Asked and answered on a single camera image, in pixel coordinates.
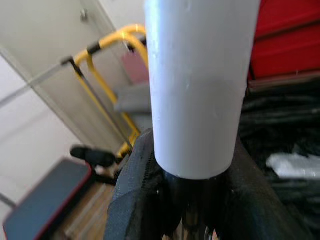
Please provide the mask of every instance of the white cylinder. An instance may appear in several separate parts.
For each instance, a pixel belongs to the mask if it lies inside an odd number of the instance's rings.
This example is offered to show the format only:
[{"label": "white cylinder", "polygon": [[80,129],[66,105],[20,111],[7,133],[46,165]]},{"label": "white cylinder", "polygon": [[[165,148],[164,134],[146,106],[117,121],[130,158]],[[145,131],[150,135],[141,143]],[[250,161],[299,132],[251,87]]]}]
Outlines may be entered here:
[{"label": "white cylinder", "polygon": [[202,180],[231,165],[259,0],[147,0],[155,158]]}]

